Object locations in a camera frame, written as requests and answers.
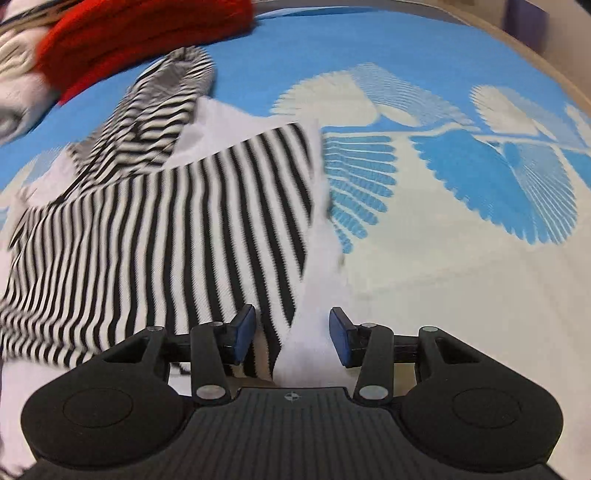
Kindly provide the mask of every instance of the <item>purple object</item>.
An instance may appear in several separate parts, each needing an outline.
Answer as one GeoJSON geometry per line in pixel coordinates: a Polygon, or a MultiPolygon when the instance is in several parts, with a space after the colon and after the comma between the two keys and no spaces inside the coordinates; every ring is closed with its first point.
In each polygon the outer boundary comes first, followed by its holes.
{"type": "Polygon", "coordinates": [[[527,0],[508,0],[503,30],[537,53],[545,46],[548,13],[527,0]]]}

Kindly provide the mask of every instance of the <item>silver screw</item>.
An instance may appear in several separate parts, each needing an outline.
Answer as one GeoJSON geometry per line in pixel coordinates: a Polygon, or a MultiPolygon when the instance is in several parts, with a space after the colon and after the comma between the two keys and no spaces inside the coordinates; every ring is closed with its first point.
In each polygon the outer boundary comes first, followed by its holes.
{"type": "Polygon", "coordinates": [[[204,400],[217,400],[226,394],[226,389],[219,385],[203,385],[197,389],[196,394],[204,400]]]}
{"type": "Polygon", "coordinates": [[[359,390],[365,400],[382,400],[388,396],[388,390],[380,385],[366,385],[359,390]]]}

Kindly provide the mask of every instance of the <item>blue and white bedspread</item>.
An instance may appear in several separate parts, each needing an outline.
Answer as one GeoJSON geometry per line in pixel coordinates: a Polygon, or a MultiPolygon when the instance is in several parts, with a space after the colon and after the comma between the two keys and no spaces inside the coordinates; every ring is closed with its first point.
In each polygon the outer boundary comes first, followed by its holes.
{"type": "MultiPolygon", "coordinates": [[[[266,18],[208,51],[217,99],[320,120],[355,321],[403,334],[439,325],[548,388],[565,416],[551,463],[589,480],[590,119],[487,34],[406,14],[266,18]]],[[[0,207],[142,68],[0,148],[0,207]]]]}

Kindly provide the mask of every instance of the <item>red knitted sweater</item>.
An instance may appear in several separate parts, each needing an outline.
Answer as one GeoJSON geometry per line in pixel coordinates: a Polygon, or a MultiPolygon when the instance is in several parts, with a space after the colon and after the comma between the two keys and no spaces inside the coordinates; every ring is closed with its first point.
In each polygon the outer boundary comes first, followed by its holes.
{"type": "Polygon", "coordinates": [[[66,102],[142,60],[252,24],[251,0],[84,0],[39,44],[37,68],[66,102]]]}

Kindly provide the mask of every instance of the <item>white rolled towel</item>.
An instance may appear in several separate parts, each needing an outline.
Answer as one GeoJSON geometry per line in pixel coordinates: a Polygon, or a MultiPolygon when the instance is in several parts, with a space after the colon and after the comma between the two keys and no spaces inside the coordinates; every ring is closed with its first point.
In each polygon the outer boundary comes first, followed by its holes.
{"type": "Polygon", "coordinates": [[[27,133],[56,100],[40,73],[0,81],[0,145],[27,133]]]}
{"type": "Polygon", "coordinates": [[[0,80],[30,72],[35,66],[35,51],[49,28],[37,27],[16,33],[9,30],[0,35],[0,80]]]}

